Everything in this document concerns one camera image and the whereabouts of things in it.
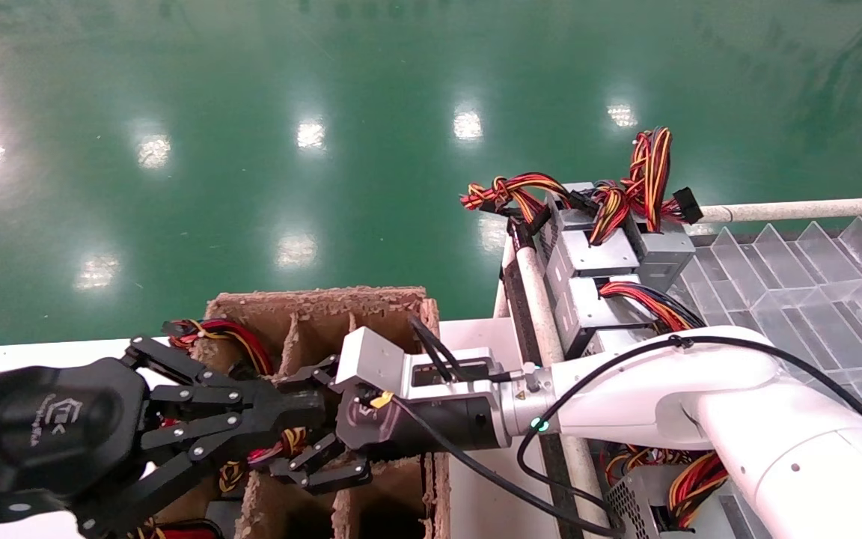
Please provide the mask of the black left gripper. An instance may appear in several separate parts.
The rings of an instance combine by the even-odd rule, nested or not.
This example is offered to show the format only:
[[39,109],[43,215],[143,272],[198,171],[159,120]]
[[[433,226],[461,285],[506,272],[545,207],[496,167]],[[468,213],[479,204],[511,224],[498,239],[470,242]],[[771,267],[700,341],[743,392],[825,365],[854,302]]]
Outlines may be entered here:
[[[290,468],[288,438],[325,423],[314,390],[235,380],[146,335],[123,363],[0,372],[0,524],[74,505],[85,537],[149,537],[158,513],[225,467]],[[213,415],[138,436],[150,390],[131,368],[174,382],[151,401]],[[146,463],[155,469],[141,475]]]

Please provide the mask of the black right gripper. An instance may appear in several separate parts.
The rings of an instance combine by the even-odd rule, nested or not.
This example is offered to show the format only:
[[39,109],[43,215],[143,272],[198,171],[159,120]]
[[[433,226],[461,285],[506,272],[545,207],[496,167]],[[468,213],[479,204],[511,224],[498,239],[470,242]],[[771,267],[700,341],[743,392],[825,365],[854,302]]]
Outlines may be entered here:
[[418,423],[420,420],[462,451],[510,446],[498,395],[492,389],[407,400],[408,412],[394,402],[372,407],[367,399],[379,396],[375,389],[347,388],[340,397],[333,388],[338,359],[326,357],[274,382],[272,402],[278,406],[337,407],[337,412],[335,433],[312,442],[297,456],[272,458],[268,464],[270,477],[297,485],[312,495],[363,487],[373,480],[372,466],[363,454],[428,454],[445,450]]

